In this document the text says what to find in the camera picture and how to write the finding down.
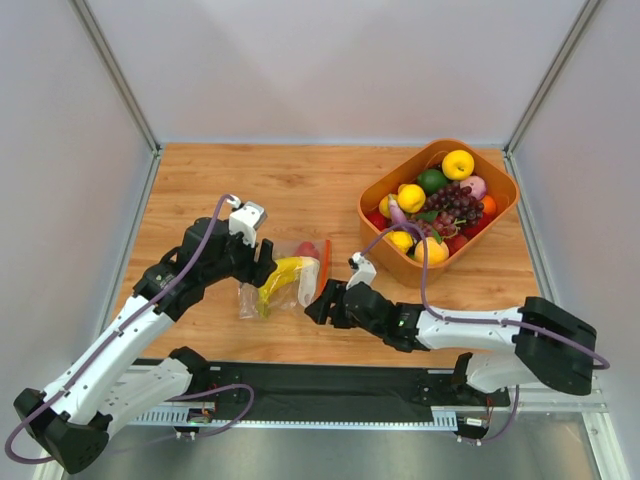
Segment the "yellow banana bunch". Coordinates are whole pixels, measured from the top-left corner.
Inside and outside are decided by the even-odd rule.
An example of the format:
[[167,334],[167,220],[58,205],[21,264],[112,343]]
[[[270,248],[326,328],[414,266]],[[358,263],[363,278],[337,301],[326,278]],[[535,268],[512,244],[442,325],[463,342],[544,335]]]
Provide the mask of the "yellow banana bunch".
[[310,256],[294,256],[276,260],[276,270],[270,274],[266,283],[258,288],[256,310],[267,317],[271,297],[282,287],[298,283],[297,301],[308,307],[315,298],[320,261]]

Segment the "clear zip bag orange seal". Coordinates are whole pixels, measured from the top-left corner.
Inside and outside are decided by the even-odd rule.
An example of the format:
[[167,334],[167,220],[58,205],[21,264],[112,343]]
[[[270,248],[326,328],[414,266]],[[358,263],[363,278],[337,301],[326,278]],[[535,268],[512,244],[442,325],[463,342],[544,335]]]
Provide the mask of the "clear zip bag orange seal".
[[[312,239],[312,240],[278,240],[274,242],[273,259],[276,260],[286,257],[294,257],[294,252],[298,245],[304,241],[312,242],[320,251],[320,270],[318,275],[317,290],[315,298],[324,288],[330,270],[331,263],[331,241],[329,239]],[[270,300],[270,310],[267,317],[262,317],[256,310],[258,300],[258,288],[241,284],[238,290],[239,300],[239,318],[240,319],[267,319],[273,314],[280,311],[302,312],[306,307],[300,305],[297,301],[298,283],[293,283],[282,287],[278,290]]]

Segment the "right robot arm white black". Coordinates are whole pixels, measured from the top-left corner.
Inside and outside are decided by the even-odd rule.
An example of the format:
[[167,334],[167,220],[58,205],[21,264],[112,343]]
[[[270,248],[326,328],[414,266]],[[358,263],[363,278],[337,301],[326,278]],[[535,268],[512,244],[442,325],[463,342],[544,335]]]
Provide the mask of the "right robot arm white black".
[[596,330],[541,297],[493,312],[446,310],[329,280],[305,313],[318,325],[361,328],[401,352],[460,349],[456,380],[482,393],[532,382],[575,396],[592,390]]

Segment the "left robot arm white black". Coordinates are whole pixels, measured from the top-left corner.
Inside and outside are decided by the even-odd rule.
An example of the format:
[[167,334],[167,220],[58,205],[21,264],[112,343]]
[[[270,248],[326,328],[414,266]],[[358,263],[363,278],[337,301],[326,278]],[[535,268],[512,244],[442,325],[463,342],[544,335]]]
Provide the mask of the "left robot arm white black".
[[40,463],[66,472],[89,467],[131,420],[165,401],[203,400],[228,390],[254,390],[244,383],[217,386],[207,360],[189,347],[173,350],[146,374],[121,383],[125,371],[158,336],[199,303],[208,287],[233,278],[262,286],[276,269],[273,244],[259,240],[265,214],[250,205],[196,220],[180,245],[150,266],[116,318],[57,379],[41,390],[26,388],[14,400],[20,419],[9,434],[6,455],[17,463],[13,443],[26,433],[45,451]]

